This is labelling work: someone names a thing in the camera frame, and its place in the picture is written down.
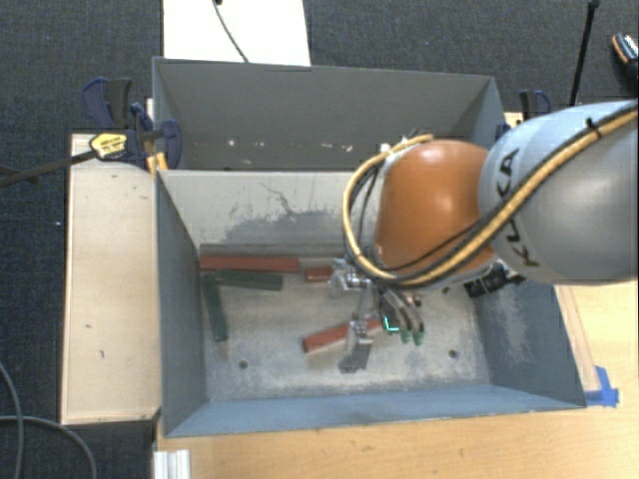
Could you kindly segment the pale grey metal gripper finger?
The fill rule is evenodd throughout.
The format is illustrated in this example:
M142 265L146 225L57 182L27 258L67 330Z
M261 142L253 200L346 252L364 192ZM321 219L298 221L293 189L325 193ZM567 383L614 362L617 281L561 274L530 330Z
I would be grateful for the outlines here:
M357 325L357 366L360 369L366 369L372 344L367 322L360 322Z
M356 321L348 324L345 353L338 363L341 373L356 373L359 370L359 325Z

